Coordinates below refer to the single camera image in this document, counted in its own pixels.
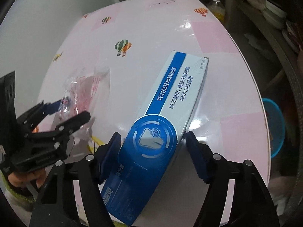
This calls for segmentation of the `person left hand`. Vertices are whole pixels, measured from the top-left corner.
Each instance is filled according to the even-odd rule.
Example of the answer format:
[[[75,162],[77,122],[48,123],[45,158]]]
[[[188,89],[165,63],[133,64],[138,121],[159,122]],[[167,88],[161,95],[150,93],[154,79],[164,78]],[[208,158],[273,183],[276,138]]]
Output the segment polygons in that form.
[[[12,186],[20,188],[26,187],[26,184],[31,181],[35,181],[39,189],[44,184],[46,177],[46,170],[40,169],[31,173],[13,172],[7,178]]]

